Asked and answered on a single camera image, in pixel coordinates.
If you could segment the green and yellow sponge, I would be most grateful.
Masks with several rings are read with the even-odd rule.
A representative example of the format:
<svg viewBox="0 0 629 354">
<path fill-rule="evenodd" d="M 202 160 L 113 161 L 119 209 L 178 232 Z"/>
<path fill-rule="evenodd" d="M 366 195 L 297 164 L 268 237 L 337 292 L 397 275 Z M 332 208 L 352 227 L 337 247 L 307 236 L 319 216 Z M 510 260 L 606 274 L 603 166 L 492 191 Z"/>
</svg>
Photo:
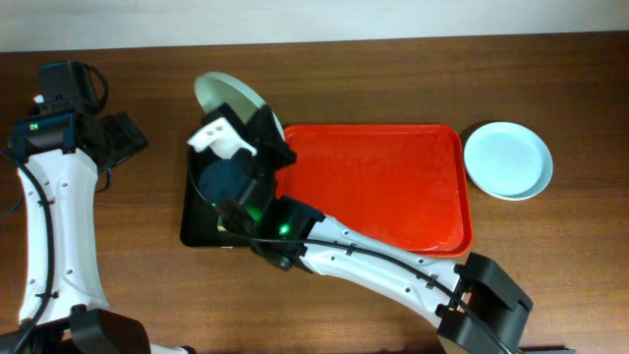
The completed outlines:
<svg viewBox="0 0 629 354">
<path fill-rule="evenodd" d="M 223 219 L 221 217 L 219 217 L 217 219 L 217 230 L 219 232 L 226 232 L 227 231 L 227 229 L 225 228 L 225 225 L 224 225 L 224 221 L 223 221 Z"/>
</svg>

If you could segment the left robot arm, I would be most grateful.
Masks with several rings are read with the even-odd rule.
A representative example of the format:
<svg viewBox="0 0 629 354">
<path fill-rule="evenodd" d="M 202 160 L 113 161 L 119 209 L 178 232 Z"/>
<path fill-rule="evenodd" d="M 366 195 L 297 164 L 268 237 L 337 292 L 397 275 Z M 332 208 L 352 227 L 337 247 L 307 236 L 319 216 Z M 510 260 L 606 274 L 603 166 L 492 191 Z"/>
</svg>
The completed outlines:
<svg viewBox="0 0 629 354">
<path fill-rule="evenodd" d="M 24 190 L 28 279 L 21 326 L 2 335 L 2 352 L 166 352 L 139 321 L 110 312 L 96 260 L 98 175 L 146 145 L 124 112 L 95 119 L 67 111 L 14 126 L 5 153 Z"/>
</svg>

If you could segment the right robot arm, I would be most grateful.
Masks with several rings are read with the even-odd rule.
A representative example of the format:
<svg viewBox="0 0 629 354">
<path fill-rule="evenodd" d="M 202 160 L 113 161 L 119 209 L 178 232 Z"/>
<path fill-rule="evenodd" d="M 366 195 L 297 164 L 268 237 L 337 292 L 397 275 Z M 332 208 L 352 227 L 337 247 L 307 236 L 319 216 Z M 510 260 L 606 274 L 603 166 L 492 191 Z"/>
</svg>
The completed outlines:
<svg viewBox="0 0 629 354">
<path fill-rule="evenodd" d="M 422 258 L 364 236 L 297 200 L 275 195 L 278 170 L 297 155 L 267 105 L 243 121 L 227 103 L 210 109 L 188 140 L 213 155 L 190 177 L 227 232 L 283 270 L 341 278 L 409 308 L 436 329 L 447 353 L 519 353 L 531 298 L 492 259 Z"/>
</svg>

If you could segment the light blue plate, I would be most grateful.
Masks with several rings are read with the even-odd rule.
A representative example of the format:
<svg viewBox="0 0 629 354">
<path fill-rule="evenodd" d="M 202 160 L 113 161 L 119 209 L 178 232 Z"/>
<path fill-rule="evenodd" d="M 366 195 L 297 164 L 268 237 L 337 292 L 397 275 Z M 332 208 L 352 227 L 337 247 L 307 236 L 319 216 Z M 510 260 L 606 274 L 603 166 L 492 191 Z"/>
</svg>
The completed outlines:
<svg viewBox="0 0 629 354">
<path fill-rule="evenodd" d="M 472 182 L 486 194 L 505 201 L 537 196 L 553 176 L 553 159 L 546 143 L 516 123 L 482 125 L 465 142 L 463 158 Z"/>
</svg>

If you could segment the pale green plate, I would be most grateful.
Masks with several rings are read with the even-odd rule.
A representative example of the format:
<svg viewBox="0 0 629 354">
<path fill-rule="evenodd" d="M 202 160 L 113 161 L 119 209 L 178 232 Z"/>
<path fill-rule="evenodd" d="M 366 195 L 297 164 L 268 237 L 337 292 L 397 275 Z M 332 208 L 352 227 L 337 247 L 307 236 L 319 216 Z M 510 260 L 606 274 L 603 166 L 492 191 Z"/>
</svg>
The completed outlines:
<svg viewBox="0 0 629 354">
<path fill-rule="evenodd" d="M 240 123 L 230 123 L 233 131 L 230 136 L 238 135 L 240 140 L 253 144 L 246 125 L 264 106 L 269 108 L 257 92 L 235 77 L 219 72 L 198 76 L 194 89 L 197 101 L 205 113 L 227 104 L 240 120 Z"/>
</svg>

